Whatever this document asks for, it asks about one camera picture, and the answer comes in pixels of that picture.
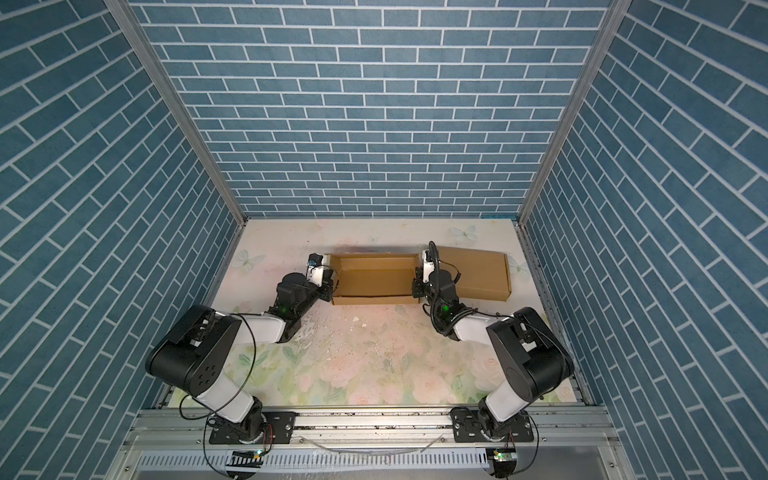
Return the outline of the cardboard box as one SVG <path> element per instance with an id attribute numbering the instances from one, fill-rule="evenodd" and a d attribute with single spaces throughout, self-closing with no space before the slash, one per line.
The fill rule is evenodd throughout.
<path id="1" fill-rule="evenodd" d="M 456 291 L 461 299 L 506 302 L 511 295 L 506 253 L 439 246 L 442 266 L 461 273 Z"/>
<path id="2" fill-rule="evenodd" d="M 334 305 L 407 305 L 417 304 L 413 281 L 421 266 L 412 253 L 349 253 L 330 256 L 330 266 L 338 287 L 332 296 Z"/>

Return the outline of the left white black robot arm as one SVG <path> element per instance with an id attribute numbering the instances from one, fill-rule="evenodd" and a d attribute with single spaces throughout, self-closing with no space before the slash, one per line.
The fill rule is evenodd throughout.
<path id="1" fill-rule="evenodd" d="M 288 342 L 302 317 L 317 301 L 331 301 L 334 289 L 333 270 L 315 267 L 307 274 L 285 275 L 276 287 L 274 304 L 264 313 L 225 314 L 195 305 L 149 353 L 145 369 L 219 418 L 245 424 L 255 418 L 257 399 L 224 373 L 230 351 L 238 345 Z"/>

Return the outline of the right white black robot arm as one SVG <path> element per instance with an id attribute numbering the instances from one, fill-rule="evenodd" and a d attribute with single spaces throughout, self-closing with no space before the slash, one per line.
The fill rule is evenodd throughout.
<path id="1" fill-rule="evenodd" d="M 512 420 L 574 373 L 573 360 L 539 313 L 524 307 L 510 315 L 490 314 L 460 301 L 447 271 L 416 269 L 413 296 L 427 300 L 433 328 L 454 341 L 493 348 L 504 379 L 478 403 L 477 421 L 490 439 L 511 432 Z"/>

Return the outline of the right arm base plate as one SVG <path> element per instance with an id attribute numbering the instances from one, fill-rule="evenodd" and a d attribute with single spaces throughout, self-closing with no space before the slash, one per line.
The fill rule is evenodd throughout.
<path id="1" fill-rule="evenodd" d="M 533 442 L 532 423 L 522 413 L 496 420 L 488 410 L 454 407 L 449 412 L 456 443 Z"/>

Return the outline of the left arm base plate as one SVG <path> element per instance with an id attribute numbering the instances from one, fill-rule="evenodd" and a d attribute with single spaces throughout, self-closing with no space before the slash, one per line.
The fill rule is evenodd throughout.
<path id="1" fill-rule="evenodd" d="M 208 441 L 212 445 L 289 444 L 297 413 L 293 411 L 251 412 L 240 423 L 215 416 L 208 420 L 211 429 Z"/>

